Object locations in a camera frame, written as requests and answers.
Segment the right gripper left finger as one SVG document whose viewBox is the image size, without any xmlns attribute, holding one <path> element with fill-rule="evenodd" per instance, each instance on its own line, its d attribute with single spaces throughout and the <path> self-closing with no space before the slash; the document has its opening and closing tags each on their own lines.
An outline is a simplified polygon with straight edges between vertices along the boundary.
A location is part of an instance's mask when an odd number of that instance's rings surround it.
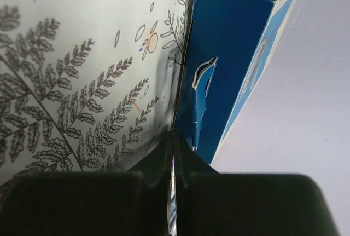
<svg viewBox="0 0 350 236">
<path fill-rule="evenodd" d="M 36 172 L 1 207 L 1 235 L 168 235 L 174 133 L 128 171 Z"/>
</svg>

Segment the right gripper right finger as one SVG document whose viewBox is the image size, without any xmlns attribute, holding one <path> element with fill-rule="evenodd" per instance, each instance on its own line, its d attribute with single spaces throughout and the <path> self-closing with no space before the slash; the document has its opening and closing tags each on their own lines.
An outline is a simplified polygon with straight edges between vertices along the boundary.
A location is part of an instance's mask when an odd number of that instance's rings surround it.
<svg viewBox="0 0 350 236">
<path fill-rule="evenodd" d="M 172 131 L 178 235 L 338 235 L 318 185 L 299 174 L 221 174 Z"/>
</svg>

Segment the blue razor box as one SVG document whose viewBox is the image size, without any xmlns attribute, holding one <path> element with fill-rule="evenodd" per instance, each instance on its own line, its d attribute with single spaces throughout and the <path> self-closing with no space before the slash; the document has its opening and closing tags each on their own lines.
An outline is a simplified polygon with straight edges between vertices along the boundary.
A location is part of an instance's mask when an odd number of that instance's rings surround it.
<svg viewBox="0 0 350 236">
<path fill-rule="evenodd" d="M 269 64 L 296 0 L 194 0 L 175 126 L 206 163 Z"/>
</svg>

